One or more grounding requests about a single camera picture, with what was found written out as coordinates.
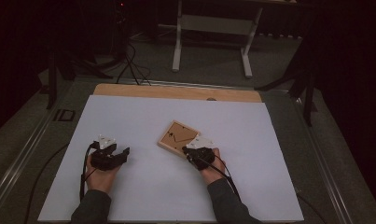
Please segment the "floor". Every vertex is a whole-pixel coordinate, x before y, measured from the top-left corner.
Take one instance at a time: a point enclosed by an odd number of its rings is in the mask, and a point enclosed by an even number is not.
[[[299,46],[298,39],[256,37],[249,53],[254,77],[246,79],[237,47],[238,38],[228,44],[219,44],[218,39],[198,41],[197,36],[200,35],[183,35],[178,73],[171,71],[173,32],[165,33],[157,42],[146,41],[144,36],[137,35],[131,44],[135,49],[133,61],[142,73],[135,72],[138,80],[148,85],[143,79],[146,76],[151,85],[253,90],[281,77]],[[131,56],[134,49],[129,47]],[[115,83],[124,65],[104,70],[112,79],[99,79],[79,68],[73,82],[59,77],[58,101],[51,110],[46,109],[48,96],[38,93],[0,130],[0,223],[22,222],[27,214],[31,192],[34,197],[28,223],[37,223],[63,151],[49,161],[41,173],[42,167],[55,151],[71,139],[95,86],[104,82]],[[46,74],[47,71],[40,74],[44,82]],[[129,69],[119,83],[134,84]],[[298,195],[304,199],[299,201],[305,218],[300,223],[324,223],[315,211],[327,223],[376,223],[376,202],[327,110],[321,92],[314,93],[315,110],[312,113],[313,127],[310,128],[301,116],[304,99],[292,99],[287,94],[290,84],[288,82],[276,90],[260,94],[271,114],[292,182]],[[55,119],[59,109],[74,110],[77,114],[71,121],[59,121]],[[26,160],[17,162],[18,157],[26,157]],[[32,191],[40,174],[35,191]],[[67,190],[78,192],[78,189]]]

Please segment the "hand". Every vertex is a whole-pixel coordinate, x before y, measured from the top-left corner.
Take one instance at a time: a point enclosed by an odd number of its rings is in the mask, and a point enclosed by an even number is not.
[[[213,151],[216,157],[212,165],[215,166],[220,171],[222,171],[223,173],[225,173],[225,164],[220,159],[219,148],[214,148]],[[210,185],[212,182],[224,177],[222,174],[220,174],[218,171],[213,169],[211,166],[209,166],[206,169],[201,170],[200,173],[202,174],[202,178],[204,179],[204,182],[207,185]]]
[[[87,171],[86,171],[86,182],[88,183],[89,189],[97,189],[102,192],[109,194],[110,190],[112,189],[113,182],[116,177],[116,173],[120,169],[121,165],[114,168],[113,170],[102,171],[95,169],[91,166],[91,155],[88,157],[88,161],[86,163]]]

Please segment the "sleeve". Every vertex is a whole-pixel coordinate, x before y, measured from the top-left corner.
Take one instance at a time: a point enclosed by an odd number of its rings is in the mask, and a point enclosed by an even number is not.
[[[240,202],[227,179],[214,181],[207,187],[216,220],[220,223],[261,223],[249,215],[248,208]]]
[[[110,205],[111,198],[106,193],[96,189],[88,190],[72,214],[71,224],[106,224]]]

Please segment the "white tabletop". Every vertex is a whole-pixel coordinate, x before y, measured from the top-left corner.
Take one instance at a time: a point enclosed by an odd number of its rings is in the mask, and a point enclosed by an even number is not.
[[[220,148],[243,203],[262,221],[303,216],[263,103],[94,96],[86,104],[39,221],[70,220],[79,205],[84,154],[97,136],[131,148],[111,192],[110,221],[216,221],[200,174],[157,145],[173,120]]]

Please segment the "person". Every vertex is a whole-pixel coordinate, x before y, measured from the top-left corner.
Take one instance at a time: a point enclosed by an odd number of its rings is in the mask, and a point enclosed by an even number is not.
[[[216,159],[212,163],[217,169],[225,173],[225,162],[220,158],[218,148],[213,149]],[[87,162],[88,191],[79,207],[71,216],[72,224],[107,223],[111,198],[108,193],[120,167],[110,171],[96,171],[91,166],[91,156]],[[207,185],[212,201],[216,220],[220,223],[261,223],[250,216],[248,208],[240,202],[234,194],[227,179],[215,169],[208,167],[200,171],[203,181]]]

